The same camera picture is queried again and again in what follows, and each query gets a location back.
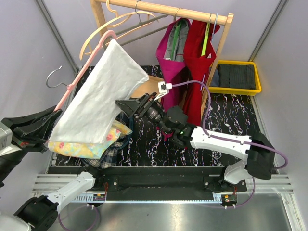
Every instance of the yellow floral cloth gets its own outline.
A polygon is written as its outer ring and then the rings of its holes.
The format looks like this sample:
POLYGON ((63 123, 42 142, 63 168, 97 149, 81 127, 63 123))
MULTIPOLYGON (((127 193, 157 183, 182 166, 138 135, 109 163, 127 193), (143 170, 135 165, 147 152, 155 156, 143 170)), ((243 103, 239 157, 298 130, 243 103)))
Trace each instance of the yellow floral cloth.
POLYGON ((48 148, 52 152, 61 155, 73 156, 87 159, 100 159, 105 150, 113 144, 120 136, 129 135, 132 131, 124 124, 114 120, 106 140, 102 144, 93 143, 63 143, 48 142, 48 148))

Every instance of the red garment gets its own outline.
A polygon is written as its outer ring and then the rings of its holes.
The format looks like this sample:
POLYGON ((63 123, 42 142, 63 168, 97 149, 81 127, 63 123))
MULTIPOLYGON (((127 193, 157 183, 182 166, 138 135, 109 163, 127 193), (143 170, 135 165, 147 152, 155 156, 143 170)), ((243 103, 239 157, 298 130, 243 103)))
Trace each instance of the red garment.
MULTIPOLYGON (((195 20, 192 22, 188 31, 183 54, 185 64, 191 72, 192 80, 202 81, 204 74, 206 74, 204 83, 206 83, 208 79, 208 69, 216 59, 215 51, 210 43, 214 27, 213 24, 210 25, 205 55, 201 56, 206 24, 205 22, 195 20)), ((219 28, 220 26, 216 25, 214 33, 216 33, 219 28)), ((202 92, 200 88, 201 85, 198 83, 188 85, 188 91, 183 106, 183 111, 188 116, 188 123, 196 126, 201 125, 202 92)))

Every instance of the magenta garment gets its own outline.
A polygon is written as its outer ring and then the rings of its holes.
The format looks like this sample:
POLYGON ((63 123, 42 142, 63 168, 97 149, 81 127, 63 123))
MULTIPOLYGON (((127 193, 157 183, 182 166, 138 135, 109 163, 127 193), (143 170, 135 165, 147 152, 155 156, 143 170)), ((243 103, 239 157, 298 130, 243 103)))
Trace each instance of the magenta garment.
MULTIPOLYGON (((187 81, 188 79, 188 69, 186 68, 184 61, 179 62, 179 61, 164 59, 171 30, 175 25, 175 23, 177 23, 181 19, 182 18, 178 19, 177 21, 171 23, 168 26, 166 33, 163 36, 162 40, 160 41, 156 50, 156 57, 159 62, 166 83, 177 84, 187 81)), ((191 25, 190 21, 188 19, 184 20, 187 21, 188 26, 190 27, 191 25)), ((164 109, 168 110, 170 107, 179 105, 179 103, 183 99, 185 91, 186 91, 186 86, 181 86, 171 89, 169 94, 164 96, 161 100, 161 104, 164 107, 164 109)))

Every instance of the cable connector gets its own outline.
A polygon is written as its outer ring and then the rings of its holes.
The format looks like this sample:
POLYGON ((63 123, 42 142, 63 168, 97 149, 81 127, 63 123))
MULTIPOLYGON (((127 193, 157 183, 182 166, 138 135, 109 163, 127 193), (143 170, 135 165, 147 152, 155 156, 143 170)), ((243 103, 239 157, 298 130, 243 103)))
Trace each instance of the cable connector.
POLYGON ((171 83, 165 83, 165 81, 158 82, 159 94, 156 96, 155 100, 158 100, 167 95, 170 89, 172 89, 171 83))

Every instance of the pink hanger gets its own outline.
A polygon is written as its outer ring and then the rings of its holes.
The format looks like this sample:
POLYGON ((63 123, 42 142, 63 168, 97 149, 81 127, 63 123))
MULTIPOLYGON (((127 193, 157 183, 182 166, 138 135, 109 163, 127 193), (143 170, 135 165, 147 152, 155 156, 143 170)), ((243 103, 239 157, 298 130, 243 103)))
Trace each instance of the pink hanger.
POLYGON ((62 99, 59 101, 58 105, 56 106, 56 108, 54 109, 54 111, 57 111, 58 109, 60 109, 63 105, 63 103, 66 101, 66 99, 69 97, 70 93, 73 91, 74 87, 76 86, 76 84, 79 82, 79 80, 81 79, 81 77, 83 76, 83 74, 86 72, 86 70, 88 69, 88 67, 90 66, 92 60, 94 59, 94 57, 96 56, 97 52, 103 47, 103 42, 105 41, 106 38, 108 38, 109 36, 112 36, 114 39, 117 39, 117 36, 115 34, 115 32, 113 30, 108 30, 106 31, 102 38, 100 39, 100 41, 98 42, 96 48, 94 49, 94 51, 92 52, 92 54, 90 55, 90 57, 88 58, 88 60, 86 61, 85 65, 82 67, 82 69, 80 70, 80 72, 78 73, 77 77, 75 78, 75 80, 69 84, 67 86, 67 91, 64 94, 64 96, 62 97, 62 99))

